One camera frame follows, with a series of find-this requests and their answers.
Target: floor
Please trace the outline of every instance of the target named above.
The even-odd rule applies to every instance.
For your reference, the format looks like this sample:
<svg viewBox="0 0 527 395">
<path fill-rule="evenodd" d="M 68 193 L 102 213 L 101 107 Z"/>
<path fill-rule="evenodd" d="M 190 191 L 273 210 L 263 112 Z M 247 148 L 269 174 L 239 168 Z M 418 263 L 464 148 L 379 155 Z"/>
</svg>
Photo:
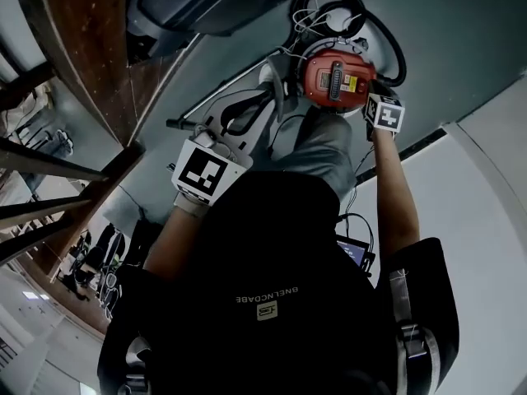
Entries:
<svg viewBox="0 0 527 395">
<path fill-rule="evenodd" d="M 527 0 L 363 1 L 393 32 L 407 60 L 406 82 L 396 90 L 407 106 L 403 131 L 396 141 L 400 150 L 440 124 L 472 112 L 525 72 Z M 170 211 L 175 189 L 166 166 L 177 160 L 188 136 L 166 128 L 165 121 L 177 118 L 220 82 L 282 44 L 290 27 L 287 11 L 285 3 L 232 37 L 207 37 L 167 86 L 139 137 L 147 153 L 123 182 L 152 221 L 163 222 Z M 357 164 L 370 144 L 363 120 L 353 116 L 349 121 Z M 94 166 L 101 152 L 114 150 L 93 139 L 87 143 L 96 153 L 87 148 L 79 151 L 82 159 L 77 162 L 86 166 Z M 361 170 L 372 165 L 369 158 Z M 115 221 L 126 220 L 119 204 L 113 209 Z"/>
</svg>

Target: vacuum hose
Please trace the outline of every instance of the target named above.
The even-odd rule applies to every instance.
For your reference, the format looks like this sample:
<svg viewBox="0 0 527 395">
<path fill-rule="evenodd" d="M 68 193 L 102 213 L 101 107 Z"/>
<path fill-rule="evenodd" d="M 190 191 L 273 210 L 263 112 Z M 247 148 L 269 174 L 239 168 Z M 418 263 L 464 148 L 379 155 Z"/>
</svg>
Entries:
<svg viewBox="0 0 527 395">
<path fill-rule="evenodd" d="M 309 2 L 310 0 L 293 0 L 291 2 L 290 7 L 291 19 L 299 11 L 307 9 Z M 404 79 L 406 79 L 406 60 L 404 59 L 403 50 L 399 46 L 399 43 L 389 31 L 389 29 L 385 26 L 385 24 L 382 23 L 377 16 L 365 9 L 362 0 L 340 0 L 337 2 L 326 3 L 319 8 L 319 13 L 317 13 L 316 17 L 319 17 L 324 13 L 331 12 L 332 10 L 337 8 L 345 8 L 348 9 L 354 16 L 359 14 L 361 16 L 353 19 L 350 22 L 350 25 L 342 31 L 332 30 L 326 23 L 313 26 L 312 29 L 317 31 L 319 34 L 322 34 L 325 38 L 338 36 L 341 36 L 343 38 L 352 38 L 353 36 L 358 34 L 358 32 L 364 26 L 366 19 L 370 20 L 370 22 L 375 25 L 375 27 L 382 33 L 382 35 L 386 37 L 392 49 L 394 49 L 395 57 L 397 58 L 397 64 L 399 65 L 399 73 L 395 78 L 385 77 L 383 75 L 378 74 L 377 81 L 388 87 L 396 87 L 401 85 L 404 82 Z M 304 20 L 304 22 L 309 26 L 310 21 Z M 287 39 L 287 42 L 283 46 L 286 48 L 292 46 L 295 42 L 296 34 L 297 32 L 293 28 L 291 30 L 289 38 Z"/>
</svg>

